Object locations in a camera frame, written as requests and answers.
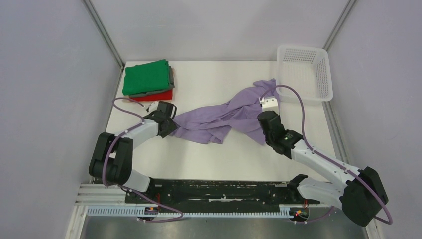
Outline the purple t-shirt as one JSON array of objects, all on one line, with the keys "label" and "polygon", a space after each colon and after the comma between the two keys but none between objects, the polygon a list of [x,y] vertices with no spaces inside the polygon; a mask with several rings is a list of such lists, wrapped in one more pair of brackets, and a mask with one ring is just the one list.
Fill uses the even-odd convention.
[{"label": "purple t-shirt", "polygon": [[224,104],[179,114],[173,119],[178,128],[171,136],[200,144],[223,144],[233,129],[264,145],[265,136],[257,119],[262,112],[259,99],[267,90],[266,97],[279,99],[275,86],[275,79],[259,80]]}]

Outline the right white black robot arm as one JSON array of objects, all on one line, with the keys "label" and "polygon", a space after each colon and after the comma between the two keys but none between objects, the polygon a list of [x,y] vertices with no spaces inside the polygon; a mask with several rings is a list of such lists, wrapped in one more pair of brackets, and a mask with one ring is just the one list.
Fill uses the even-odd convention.
[{"label": "right white black robot arm", "polygon": [[325,159],[296,131],[287,130],[274,111],[258,115],[265,142],[276,153],[301,163],[327,179],[317,181],[299,174],[289,182],[288,198],[293,203],[316,200],[338,209],[355,224],[365,227],[389,201],[378,172],[360,169],[335,158]]}]

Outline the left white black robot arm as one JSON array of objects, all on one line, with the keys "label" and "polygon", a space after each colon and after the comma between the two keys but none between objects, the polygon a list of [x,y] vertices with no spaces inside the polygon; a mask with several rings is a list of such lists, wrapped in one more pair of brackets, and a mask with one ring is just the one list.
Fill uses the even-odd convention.
[{"label": "left white black robot arm", "polygon": [[105,185],[121,185],[137,191],[145,203],[156,198],[156,189],[150,186],[151,178],[133,169],[134,149],[146,141],[173,133],[177,126],[173,119],[177,107],[169,102],[153,102],[148,114],[137,124],[119,133],[103,132],[98,136],[88,172],[100,178]]}]

